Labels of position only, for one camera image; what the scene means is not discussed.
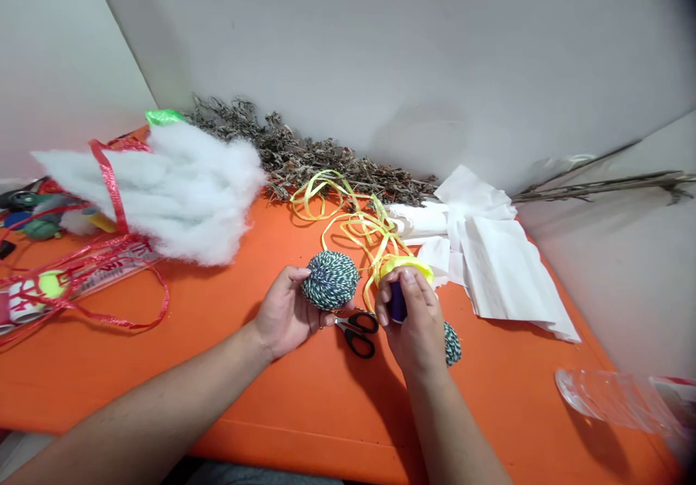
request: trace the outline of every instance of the white wall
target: white wall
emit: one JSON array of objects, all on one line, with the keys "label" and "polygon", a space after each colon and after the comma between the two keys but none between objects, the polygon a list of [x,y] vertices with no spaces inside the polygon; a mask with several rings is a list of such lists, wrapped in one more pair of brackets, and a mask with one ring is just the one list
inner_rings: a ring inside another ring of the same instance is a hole
[{"label": "white wall", "polygon": [[30,178],[35,149],[82,148],[155,108],[105,0],[0,0],[0,178]]},{"label": "white wall", "polygon": [[[573,182],[662,170],[696,173],[696,112]],[[652,188],[528,203],[520,217],[620,369],[696,378],[696,200],[669,202]]]},{"label": "white wall", "polygon": [[314,138],[522,187],[696,107],[681,0],[108,0],[161,107],[243,94]]}]

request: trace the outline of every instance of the dried branch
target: dried branch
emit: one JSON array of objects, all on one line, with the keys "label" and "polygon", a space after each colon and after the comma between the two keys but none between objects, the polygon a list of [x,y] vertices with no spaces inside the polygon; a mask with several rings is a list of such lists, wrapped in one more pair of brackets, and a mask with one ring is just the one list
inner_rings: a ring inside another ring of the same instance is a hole
[{"label": "dried branch", "polygon": [[340,172],[356,192],[374,193],[385,204],[421,206],[435,191],[435,176],[419,181],[401,168],[380,165],[367,157],[356,159],[350,148],[336,145],[331,138],[317,142],[297,138],[277,112],[266,115],[266,125],[261,126],[256,106],[249,101],[235,99],[226,104],[215,97],[208,101],[193,98],[194,111],[185,114],[191,124],[221,141],[245,138],[256,146],[268,174],[266,192],[271,200],[287,201],[292,191],[321,170]]},{"label": "dried branch", "polygon": [[592,202],[587,198],[588,195],[639,188],[662,188],[672,195],[672,200],[669,204],[672,205],[676,204],[684,197],[690,199],[694,198],[688,191],[678,187],[682,184],[694,182],[696,182],[696,175],[687,175],[683,171],[670,170],[610,179],[608,181],[573,184],[543,191],[524,191],[523,193],[513,195],[511,199],[514,204],[539,200],[552,201],[565,199],[582,199],[586,202]]},{"label": "dried branch", "polygon": [[536,190],[536,189],[538,189],[538,188],[541,188],[542,186],[545,186],[546,184],[548,184],[548,183],[551,182],[551,181],[555,181],[556,179],[561,178],[561,177],[565,177],[565,176],[568,175],[569,173],[572,173],[572,172],[574,172],[574,171],[580,170],[581,168],[584,168],[584,167],[593,165],[593,164],[595,164],[595,163],[597,163],[597,162],[599,162],[599,161],[603,161],[604,159],[608,159],[609,157],[612,157],[612,156],[614,156],[614,155],[616,155],[616,154],[619,154],[619,153],[621,153],[621,152],[624,152],[624,151],[626,151],[628,148],[632,148],[633,146],[635,146],[636,144],[639,144],[639,143],[641,143],[641,142],[643,142],[643,139],[641,139],[641,138],[640,138],[640,139],[636,139],[635,141],[631,141],[631,142],[629,142],[628,144],[624,144],[623,146],[620,146],[620,147],[618,147],[618,148],[616,148],[616,149],[613,149],[613,150],[611,150],[611,152],[607,152],[607,153],[605,153],[604,155],[600,155],[599,157],[596,157],[596,158],[594,158],[594,159],[591,159],[591,160],[588,160],[588,161],[585,161],[585,162],[581,162],[581,163],[579,163],[579,164],[576,164],[576,165],[574,165],[574,166],[573,166],[570,170],[568,170],[568,171],[561,172],[561,173],[557,173],[556,175],[554,175],[554,176],[552,176],[552,177],[549,177],[549,178],[548,178],[547,180],[545,180],[545,181],[542,181],[542,182],[536,183],[536,184],[532,184],[531,186],[529,186],[529,187],[525,188],[524,190],[520,191],[520,193],[518,193],[518,195],[525,194],[525,193],[529,193],[530,191],[534,191],[534,190]]}]

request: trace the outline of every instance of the orange table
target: orange table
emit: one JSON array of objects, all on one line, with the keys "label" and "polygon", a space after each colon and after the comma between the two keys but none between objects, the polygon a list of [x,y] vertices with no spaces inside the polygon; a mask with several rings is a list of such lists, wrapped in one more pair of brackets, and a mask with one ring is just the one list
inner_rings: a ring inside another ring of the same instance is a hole
[{"label": "orange table", "polygon": [[[229,268],[160,264],[172,299],[168,316],[153,330],[102,328],[71,310],[3,349],[0,428],[63,433],[254,316],[282,266],[305,265],[320,250],[325,223],[297,221],[287,206],[268,206],[264,199],[254,203],[251,215],[253,228]],[[17,241],[22,246],[27,239]],[[11,258],[40,265],[77,244],[66,237]],[[359,249],[334,249],[362,260]],[[462,339],[463,358],[451,373],[478,424],[518,484],[665,483],[678,468],[658,439],[587,419],[556,390],[557,368],[613,368],[559,289],[580,345],[527,323],[479,319],[463,288],[440,288],[445,318]],[[161,296],[154,276],[140,273],[83,304],[148,322]],[[376,357],[362,360],[347,350],[338,328],[319,331],[266,370],[192,453],[376,484],[422,482],[403,379],[383,331],[377,340]]]}]

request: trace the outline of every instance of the white paper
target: white paper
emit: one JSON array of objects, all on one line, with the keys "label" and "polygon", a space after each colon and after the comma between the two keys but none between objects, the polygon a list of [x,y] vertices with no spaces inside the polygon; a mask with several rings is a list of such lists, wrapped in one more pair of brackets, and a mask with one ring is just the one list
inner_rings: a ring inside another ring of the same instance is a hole
[{"label": "white paper", "polygon": [[464,258],[478,316],[528,320],[556,338],[580,342],[539,250],[516,220],[472,217],[460,226],[468,238]]},{"label": "white paper", "polygon": [[418,258],[433,268],[435,287],[448,281],[464,286],[481,318],[527,320],[556,338],[580,342],[539,250],[515,220],[510,197],[461,165],[435,195],[445,204],[387,207],[401,222],[406,245],[421,246]]}]

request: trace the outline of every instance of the purple spool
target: purple spool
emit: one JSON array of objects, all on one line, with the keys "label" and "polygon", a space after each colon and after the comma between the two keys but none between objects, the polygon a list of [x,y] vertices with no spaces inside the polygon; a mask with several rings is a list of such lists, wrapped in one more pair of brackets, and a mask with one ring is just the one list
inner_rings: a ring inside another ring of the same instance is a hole
[{"label": "purple spool", "polygon": [[408,314],[406,310],[406,299],[404,292],[401,290],[401,282],[391,282],[391,300],[386,303],[386,308],[389,310],[391,319],[396,323],[403,323]]}]

